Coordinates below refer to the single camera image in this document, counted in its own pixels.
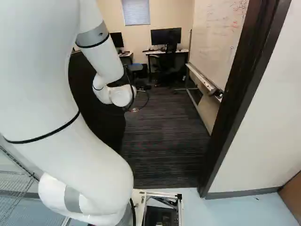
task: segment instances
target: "beige wall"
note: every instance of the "beige wall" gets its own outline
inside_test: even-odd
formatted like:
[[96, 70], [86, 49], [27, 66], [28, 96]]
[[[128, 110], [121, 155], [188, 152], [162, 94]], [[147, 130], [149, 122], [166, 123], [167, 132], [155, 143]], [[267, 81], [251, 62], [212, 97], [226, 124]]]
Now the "beige wall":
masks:
[[97, 0], [109, 32], [122, 32], [125, 50], [134, 53], [134, 62], [146, 63], [142, 52], [151, 46], [151, 29], [182, 28], [180, 48], [189, 46], [194, 0], [150, 0], [150, 25], [125, 26], [121, 0]]
[[284, 26], [209, 192], [284, 185], [301, 170], [301, 2], [292, 0]]

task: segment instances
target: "window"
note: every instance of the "window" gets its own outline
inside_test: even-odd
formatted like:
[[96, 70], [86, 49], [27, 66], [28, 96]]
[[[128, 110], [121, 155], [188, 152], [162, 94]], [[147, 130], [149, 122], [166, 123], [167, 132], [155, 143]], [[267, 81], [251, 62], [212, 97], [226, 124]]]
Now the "window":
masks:
[[126, 26], [151, 24], [149, 0], [122, 0], [122, 7]]

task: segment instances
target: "cable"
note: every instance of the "cable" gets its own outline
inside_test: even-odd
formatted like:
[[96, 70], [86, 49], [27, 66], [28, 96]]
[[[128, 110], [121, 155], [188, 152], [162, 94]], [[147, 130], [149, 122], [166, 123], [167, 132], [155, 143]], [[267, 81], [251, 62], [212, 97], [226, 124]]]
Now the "cable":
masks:
[[78, 111], [76, 113], [76, 115], [69, 122], [65, 123], [63, 126], [57, 128], [57, 129], [55, 129], [55, 130], [53, 130], [53, 131], [51, 131], [51, 132], [49, 132], [47, 134], [39, 136], [39, 137], [35, 137], [35, 138], [32, 138], [32, 139], [28, 139], [28, 140], [18, 140], [18, 141], [7, 140], [5, 137], [4, 137], [4, 139], [7, 142], [9, 142], [11, 144], [15, 144], [15, 145], [28, 144], [28, 143], [35, 142], [35, 141], [38, 141], [38, 140], [42, 140], [42, 139], [50, 137], [50, 136], [52, 136], [52, 135], [60, 132], [61, 130], [67, 128], [68, 126], [70, 126], [79, 117], [79, 115], [80, 115], [80, 111]]
[[131, 103], [130, 103], [130, 105], [129, 105], [128, 107], [125, 107], [125, 108], [124, 108], [124, 109], [125, 109], [125, 112], [129, 112], [131, 106], [132, 106], [133, 103], [134, 103], [135, 93], [134, 93], [134, 89], [133, 89], [133, 86], [132, 86], [132, 82], [131, 82], [131, 80], [130, 80], [130, 78], [129, 78], [129, 76], [128, 76], [128, 73], [127, 73], [127, 70], [128, 70], [127, 65], [124, 65], [124, 70], [125, 70], [125, 74], [126, 74], [126, 76], [127, 76], [127, 80], [128, 80], [128, 83], [130, 84], [131, 91], [132, 91], [132, 101], [131, 101]]
[[143, 92], [143, 93], [146, 93], [146, 95], [147, 95], [147, 101], [145, 102], [145, 104], [143, 106], [141, 106], [141, 107], [135, 107], [135, 108], [133, 108], [130, 112], [137, 112], [137, 111], [141, 110], [142, 108], [144, 108], [148, 104], [148, 102], [150, 100], [150, 94], [148, 92], [146, 92], [146, 91]]
[[132, 215], [133, 215], [133, 226], [136, 226], [136, 211], [135, 211], [135, 206], [134, 206], [132, 198], [130, 198], [130, 203], [131, 203], [131, 209], [132, 209]]

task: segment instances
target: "dark wooden door frame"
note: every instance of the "dark wooden door frame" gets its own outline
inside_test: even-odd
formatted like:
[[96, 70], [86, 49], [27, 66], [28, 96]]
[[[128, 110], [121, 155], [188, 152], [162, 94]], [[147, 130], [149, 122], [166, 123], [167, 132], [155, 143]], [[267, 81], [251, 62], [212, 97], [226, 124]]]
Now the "dark wooden door frame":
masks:
[[268, 65], [291, 0], [250, 0], [198, 192], [206, 197]]

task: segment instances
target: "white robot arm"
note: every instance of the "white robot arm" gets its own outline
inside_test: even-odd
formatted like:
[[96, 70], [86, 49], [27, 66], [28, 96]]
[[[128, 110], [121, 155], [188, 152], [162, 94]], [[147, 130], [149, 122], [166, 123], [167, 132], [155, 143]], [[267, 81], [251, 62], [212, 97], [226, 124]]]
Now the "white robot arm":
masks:
[[0, 29], [0, 133], [45, 172], [39, 195], [51, 210], [116, 225], [132, 194], [132, 171], [89, 130], [67, 79], [76, 41], [97, 71], [91, 88], [103, 103], [126, 106], [134, 98], [129, 85], [106, 86], [123, 67], [96, 1], [5, 0]]

